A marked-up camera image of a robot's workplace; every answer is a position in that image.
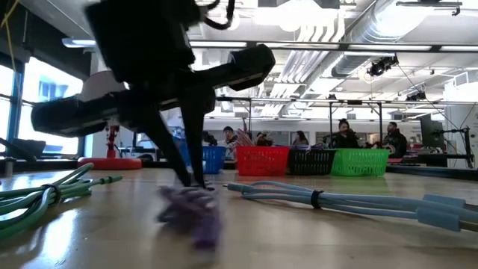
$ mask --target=man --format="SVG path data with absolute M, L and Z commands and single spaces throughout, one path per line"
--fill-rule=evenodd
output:
M 390 122 L 387 127 L 387 136 L 383 140 L 384 148 L 390 148 L 390 158 L 402 158 L 406 155 L 407 140 L 400 130 L 397 128 L 397 123 Z
M 219 142 L 223 145 L 234 143 L 238 138 L 237 136 L 234 135 L 234 130 L 232 129 L 231 126 L 224 127 L 223 133 L 224 133 L 224 140 Z
M 224 140 L 217 141 L 217 145 L 226 148 L 226 160 L 231 160 L 234 157 L 234 146 L 238 136 L 234 135 L 234 130 L 231 126 L 224 127 L 223 133 Z

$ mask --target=computer monitor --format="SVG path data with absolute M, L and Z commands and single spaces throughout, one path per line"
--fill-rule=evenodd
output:
M 442 123 L 433 121 L 431 115 L 426 115 L 420 118 L 420 127 L 423 146 L 443 148 L 444 136 L 438 134 L 438 131 L 443 131 Z

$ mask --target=plastic basket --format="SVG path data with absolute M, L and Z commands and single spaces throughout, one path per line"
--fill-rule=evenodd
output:
M 332 174 L 336 176 L 383 176 L 390 152 L 386 149 L 338 149 Z
M 287 170 L 285 146 L 238 146 L 236 154 L 240 176 L 283 176 Z
M 297 176 L 328 175 L 332 170 L 335 150 L 291 149 L 289 173 Z
M 204 174 L 218 174 L 224 167 L 225 157 L 226 148 L 224 146 L 203 146 Z
M 191 166 L 191 158 L 189 156 L 189 150 L 187 149 L 186 139 L 174 137 L 174 143 L 181 153 L 182 159 L 184 160 L 187 167 Z

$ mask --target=cable tie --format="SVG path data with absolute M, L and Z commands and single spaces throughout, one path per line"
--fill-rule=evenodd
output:
M 53 201 L 52 204 L 56 205 L 56 204 L 60 203 L 60 201 L 61 201 L 61 190 L 57 185 L 44 184 L 44 185 L 42 185 L 42 187 L 46 187 L 45 190 L 47 190 L 48 188 L 53 188 L 53 191 L 55 192 L 55 201 Z
M 321 209 L 319 205 L 319 195 L 323 193 L 323 191 L 314 190 L 311 195 L 311 205 L 314 206 L 315 209 Z

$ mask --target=wooden table surface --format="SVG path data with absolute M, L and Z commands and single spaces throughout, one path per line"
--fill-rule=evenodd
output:
M 0 179 L 0 191 L 53 182 L 66 171 Z M 84 178 L 111 172 L 92 171 Z M 478 268 L 478 234 L 450 232 L 414 220 L 313 210 L 283 202 L 242 200 L 220 187 L 268 178 L 225 171 L 208 178 L 220 189 L 225 229 L 215 257 L 155 222 L 159 185 L 178 185 L 171 170 L 118 171 L 124 179 L 93 195 L 50 208 L 44 220 L 0 243 L 0 268 Z M 382 178 L 293 177 L 276 180 L 341 194 L 421 198 L 425 193 L 478 205 L 478 184 L 400 174 Z

